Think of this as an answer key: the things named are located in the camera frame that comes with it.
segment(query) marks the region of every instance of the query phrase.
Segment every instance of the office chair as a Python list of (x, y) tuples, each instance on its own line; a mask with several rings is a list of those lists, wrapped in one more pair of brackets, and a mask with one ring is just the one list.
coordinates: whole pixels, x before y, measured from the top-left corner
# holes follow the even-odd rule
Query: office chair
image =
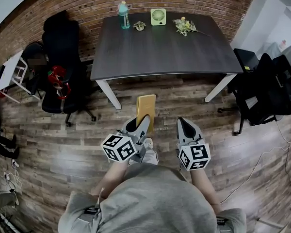
[(272, 61), (263, 54), (256, 68), (237, 75), (237, 81), (228, 88), (237, 107), (219, 108), (218, 112), (240, 111), (240, 128), (233, 135), (242, 133), (245, 119), (250, 125), (259, 125), (291, 115), (291, 66), (284, 55)]
[(62, 78), (71, 89), (66, 99), (59, 99), (54, 86), (48, 87), (42, 102), (42, 109), (49, 113), (67, 114), (65, 123), (68, 127), (70, 115), (80, 109), (85, 110), (96, 121), (96, 117), (85, 106), (85, 93), (88, 92), (89, 80), (86, 78), (86, 66), (79, 58), (79, 24), (70, 21), (67, 12), (62, 11), (49, 17), (44, 23), (42, 40), (51, 67), (61, 66), (66, 70)]
[(38, 92), (42, 99), (39, 89), (46, 91), (48, 71), (50, 69), (43, 45), (40, 42), (30, 43), (22, 54), (23, 60), (27, 63), (30, 75), (26, 81), (26, 88), (30, 90), (31, 95)]

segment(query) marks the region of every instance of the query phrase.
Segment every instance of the teal bottle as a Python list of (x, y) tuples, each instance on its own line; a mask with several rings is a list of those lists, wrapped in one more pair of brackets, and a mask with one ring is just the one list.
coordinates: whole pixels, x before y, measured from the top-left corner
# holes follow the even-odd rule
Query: teal bottle
[(130, 23), (128, 20), (128, 7), (125, 1), (121, 1), (121, 3), (119, 4), (118, 12), (122, 29), (129, 29)]

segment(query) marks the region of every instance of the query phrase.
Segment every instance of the green fan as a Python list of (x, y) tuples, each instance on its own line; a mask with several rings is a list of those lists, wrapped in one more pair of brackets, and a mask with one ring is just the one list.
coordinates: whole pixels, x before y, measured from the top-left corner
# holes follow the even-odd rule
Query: green fan
[(166, 25), (166, 10), (151, 9), (151, 24), (152, 26)]

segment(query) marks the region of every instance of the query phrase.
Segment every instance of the table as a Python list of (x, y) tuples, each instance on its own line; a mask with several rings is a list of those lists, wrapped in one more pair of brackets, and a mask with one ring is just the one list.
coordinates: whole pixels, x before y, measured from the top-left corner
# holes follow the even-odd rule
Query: table
[[(12, 81), (13, 83), (15, 83), (20, 88), (22, 88), (23, 90), (25, 90), (26, 92), (28, 92), (30, 94), (30, 91), (28, 89), (26, 89), (24, 86), (22, 86), (22, 82), (23, 82), (25, 73), (26, 73), (27, 68), (28, 68), (27, 63), (21, 58), (23, 51), (24, 50), (18, 52), (17, 54), (12, 56), (10, 59), (8, 59), (3, 64), (5, 66), (5, 68), (4, 68), (3, 74), (0, 78), (0, 93), (2, 93), (6, 97), (8, 97), (9, 99), (11, 99), (17, 103), (20, 103), (20, 101), (7, 95), (6, 93), (3, 92), (3, 90), (4, 90), (4, 88), (8, 87)], [(22, 62), (25, 65), (25, 67), (18, 66), (18, 62)], [(18, 69), (18, 72), (16, 75), (14, 74), (15, 69)]]
[[(173, 19), (186, 17), (203, 33), (176, 32)], [(107, 80), (160, 74), (226, 73), (206, 96), (209, 102), (242, 68), (228, 41), (208, 16), (167, 12), (166, 25), (151, 26), (150, 13), (129, 14), (131, 27), (122, 29), (118, 16), (104, 18), (92, 65), (91, 80), (96, 80), (116, 109), (121, 104)], [(146, 27), (132, 27), (143, 21)]]

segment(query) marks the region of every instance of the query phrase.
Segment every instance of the person's right arm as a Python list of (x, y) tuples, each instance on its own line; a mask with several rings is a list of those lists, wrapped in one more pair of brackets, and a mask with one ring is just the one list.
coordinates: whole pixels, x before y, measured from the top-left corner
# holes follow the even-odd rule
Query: person's right arm
[(204, 195), (216, 214), (222, 211), (219, 197), (208, 179), (204, 169), (190, 171), (192, 184)]

